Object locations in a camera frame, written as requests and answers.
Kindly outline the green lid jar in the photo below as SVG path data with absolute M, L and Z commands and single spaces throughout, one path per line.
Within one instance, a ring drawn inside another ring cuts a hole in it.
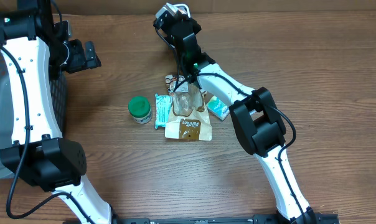
M 143 96 L 135 96 L 128 103 L 128 110 L 133 119 L 139 124 L 146 124 L 152 118 L 150 102 Z

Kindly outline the teal wipes packet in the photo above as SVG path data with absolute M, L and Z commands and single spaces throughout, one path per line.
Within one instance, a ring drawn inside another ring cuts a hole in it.
M 166 123 L 169 119 L 169 113 L 172 105 L 172 97 L 170 95 L 158 95 L 155 94 L 155 104 L 156 104 L 156 119 L 154 127 L 158 129 L 159 127 L 166 127 Z

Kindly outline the teal tissue pack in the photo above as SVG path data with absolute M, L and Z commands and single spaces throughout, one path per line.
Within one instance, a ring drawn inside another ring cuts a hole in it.
M 225 118 L 229 115 L 229 108 L 226 104 L 224 104 L 220 99 L 216 96 L 211 97 L 211 99 L 206 104 L 207 109 L 213 113 L 218 119 L 225 120 Z

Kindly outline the clear brown bread bag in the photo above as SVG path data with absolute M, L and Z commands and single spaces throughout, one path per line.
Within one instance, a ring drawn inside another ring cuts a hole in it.
M 204 101 L 204 93 L 194 84 L 173 75 L 165 76 L 166 88 L 172 97 L 165 127 L 168 139 L 210 141 L 212 126 Z

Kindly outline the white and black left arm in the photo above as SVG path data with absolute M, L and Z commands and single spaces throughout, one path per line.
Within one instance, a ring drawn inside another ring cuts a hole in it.
M 12 146 L 0 150 L 1 163 L 16 180 L 60 198 L 79 223 L 116 223 L 117 214 L 89 181 L 80 143 L 62 134 L 64 73 L 101 65 L 94 44 L 73 39 L 67 21 L 54 22 L 54 1 L 19 1 L 0 13 L 0 51 L 11 82 Z

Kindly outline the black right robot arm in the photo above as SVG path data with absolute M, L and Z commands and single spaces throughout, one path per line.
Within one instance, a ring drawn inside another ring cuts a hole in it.
M 288 161 L 284 138 L 288 117 L 275 105 L 264 87 L 252 89 L 227 75 L 202 52 L 196 39 L 201 26 L 188 12 L 164 6 L 153 26 L 176 58 L 185 82 L 194 83 L 228 106 L 241 147 L 261 164 L 276 199 L 278 223 L 317 223 L 316 215 L 301 193 Z

